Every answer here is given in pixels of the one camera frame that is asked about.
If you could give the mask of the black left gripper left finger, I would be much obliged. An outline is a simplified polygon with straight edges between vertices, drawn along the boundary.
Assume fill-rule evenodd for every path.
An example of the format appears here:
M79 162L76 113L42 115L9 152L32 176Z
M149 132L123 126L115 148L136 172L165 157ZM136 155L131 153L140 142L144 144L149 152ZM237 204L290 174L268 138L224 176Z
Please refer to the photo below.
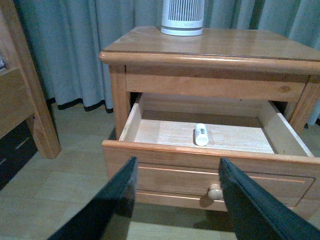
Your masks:
M50 240L125 240L136 202L138 159L131 157Z

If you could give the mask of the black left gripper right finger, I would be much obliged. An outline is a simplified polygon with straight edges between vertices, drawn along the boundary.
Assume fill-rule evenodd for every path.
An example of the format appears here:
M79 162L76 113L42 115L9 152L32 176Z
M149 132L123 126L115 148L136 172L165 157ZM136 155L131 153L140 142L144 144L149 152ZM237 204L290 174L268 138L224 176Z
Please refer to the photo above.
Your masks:
M239 240L318 240L320 231L226 158L218 168L223 198Z

